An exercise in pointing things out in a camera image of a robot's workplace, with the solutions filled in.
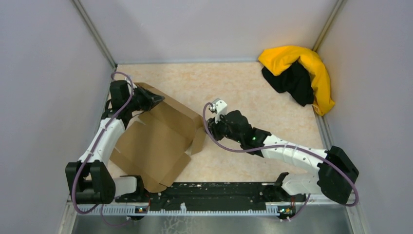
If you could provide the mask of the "brown cardboard box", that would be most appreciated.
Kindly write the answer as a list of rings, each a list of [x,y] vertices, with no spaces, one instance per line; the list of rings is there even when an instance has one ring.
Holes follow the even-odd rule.
[[[145,189],[158,193],[172,185],[191,155],[202,151],[206,133],[201,115],[146,83],[140,86],[165,99],[131,120],[110,160],[127,175],[141,176]]]

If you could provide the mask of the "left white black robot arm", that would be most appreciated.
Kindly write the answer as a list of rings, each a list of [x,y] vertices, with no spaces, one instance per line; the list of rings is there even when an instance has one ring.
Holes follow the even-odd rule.
[[[92,143],[76,162],[65,167],[70,196],[74,205],[110,204],[127,195],[135,202],[145,198],[141,176],[113,178],[107,168],[111,154],[134,112],[148,112],[164,100],[150,90],[130,81],[110,84],[110,98],[105,103],[99,129]]]

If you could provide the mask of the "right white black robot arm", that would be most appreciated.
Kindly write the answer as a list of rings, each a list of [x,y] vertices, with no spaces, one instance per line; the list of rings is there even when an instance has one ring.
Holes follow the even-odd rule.
[[[342,148],[313,149],[283,140],[268,131],[252,127],[238,110],[204,118],[203,124],[216,144],[228,138],[240,145],[239,150],[226,148],[227,151],[281,160],[306,171],[304,174],[284,172],[279,175],[274,183],[274,194],[278,200],[287,201],[295,195],[322,194],[348,207],[358,204],[355,182],[359,171]]]

